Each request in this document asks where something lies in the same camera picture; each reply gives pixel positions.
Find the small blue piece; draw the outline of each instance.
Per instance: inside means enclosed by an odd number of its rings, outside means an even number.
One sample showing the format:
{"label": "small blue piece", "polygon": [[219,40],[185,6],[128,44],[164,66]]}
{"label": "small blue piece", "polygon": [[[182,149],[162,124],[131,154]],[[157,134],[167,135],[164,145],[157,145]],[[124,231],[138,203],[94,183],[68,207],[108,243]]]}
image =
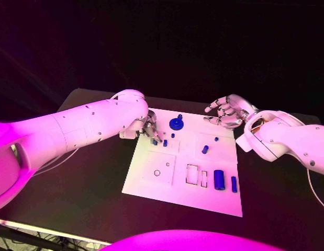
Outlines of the small blue piece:
{"label": "small blue piece", "polygon": [[237,192],[237,182],[235,182],[235,177],[231,176],[231,191]]}
{"label": "small blue piece", "polygon": [[212,179],[214,179],[214,189],[224,190],[224,171],[214,170]]}
{"label": "small blue piece", "polygon": [[170,119],[169,121],[169,127],[177,131],[182,129],[183,123],[182,123],[182,114],[177,115],[177,118]]}
{"label": "small blue piece", "polygon": [[205,145],[203,148],[202,148],[202,150],[201,150],[201,153],[206,154],[206,151],[208,151],[208,146]]}

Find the robotic arm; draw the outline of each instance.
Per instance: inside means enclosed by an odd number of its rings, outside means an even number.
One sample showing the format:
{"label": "robotic arm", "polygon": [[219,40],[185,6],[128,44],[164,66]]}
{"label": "robotic arm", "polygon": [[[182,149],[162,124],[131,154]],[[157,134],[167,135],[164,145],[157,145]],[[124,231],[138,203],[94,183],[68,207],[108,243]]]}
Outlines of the robotic arm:
{"label": "robotic arm", "polygon": [[292,155],[302,165],[324,174],[324,126],[303,123],[283,111],[258,110],[238,95],[219,98],[205,108],[216,108],[218,117],[203,120],[232,129],[244,125],[244,133],[235,140],[241,149],[251,149],[267,161],[276,160],[284,153]]}
{"label": "robotic arm", "polygon": [[135,90],[50,115],[0,123],[0,208],[50,159],[117,134],[134,139],[138,133],[160,142],[156,115]]}

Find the floor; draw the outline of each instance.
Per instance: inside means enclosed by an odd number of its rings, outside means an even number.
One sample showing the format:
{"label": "floor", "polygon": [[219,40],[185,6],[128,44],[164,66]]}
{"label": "floor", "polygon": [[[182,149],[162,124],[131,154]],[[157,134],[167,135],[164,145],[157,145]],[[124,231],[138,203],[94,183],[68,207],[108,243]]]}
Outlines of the floor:
{"label": "floor", "polygon": [[[10,227],[27,234],[31,234],[55,243],[60,243],[62,237],[56,236],[56,235],[50,235],[50,234],[44,234],[40,232],[34,232],[30,230],[24,230],[24,229],[17,229],[16,227]],[[76,239],[70,239],[66,238],[66,242],[68,242],[68,247],[79,250],[79,251],[95,251],[98,249],[101,249],[104,247],[104,245],[98,244],[98,243],[88,243],[85,241],[79,241]],[[0,247],[4,249],[10,249],[11,251],[46,251],[46,249],[37,248],[34,246],[30,246],[27,244],[21,244],[17,242],[13,242],[8,239],[0,238]]]}

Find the white board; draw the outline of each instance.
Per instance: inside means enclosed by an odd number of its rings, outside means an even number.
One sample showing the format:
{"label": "white board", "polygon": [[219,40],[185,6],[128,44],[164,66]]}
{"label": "white board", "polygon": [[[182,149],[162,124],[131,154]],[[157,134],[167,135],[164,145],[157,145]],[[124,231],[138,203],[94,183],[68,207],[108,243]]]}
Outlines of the white board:
{"label": "white board", "polygon": [[[157,133],[167,145],[153,145],[150,138],[140,135],[122,193],[241,217],[232,131],[203,122],[202,115],[150,110],[156,113]],[[175,131],[169,128],[169,121],[177,114],[182,114],[183,127]],[[195,181],[192,166],[198,170],[196,185],[186,183],[186,175]],[[222,191],[214,189],[214,170],[224,171]],[[231,176],[237,179],[237,193],[231,192]]]}

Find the black table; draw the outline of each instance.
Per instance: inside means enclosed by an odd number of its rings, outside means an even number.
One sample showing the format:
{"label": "black table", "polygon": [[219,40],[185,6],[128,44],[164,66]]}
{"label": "black table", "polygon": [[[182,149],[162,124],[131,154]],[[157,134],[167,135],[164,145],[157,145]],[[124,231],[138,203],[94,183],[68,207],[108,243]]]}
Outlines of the black table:
{"label": "black table", "polygon": [[[59,110],[109,98],[112,93],[76,89]],[[206,104],[146,97],[151,108],[203,115]],[[315,116],[293,114],[305,123]],[[234,130],[234,137],[242,128]],[[170,229],[219,232],[287,250],[324,250],[324,208],[305,168],[283,155],[267,162],[237,147],[242,218],[121,193],[137,140],[114,136],[82,147],[53,170],[31,178],[0,219],[107,242]],[[312,174],[324,197],[324,176]]]}

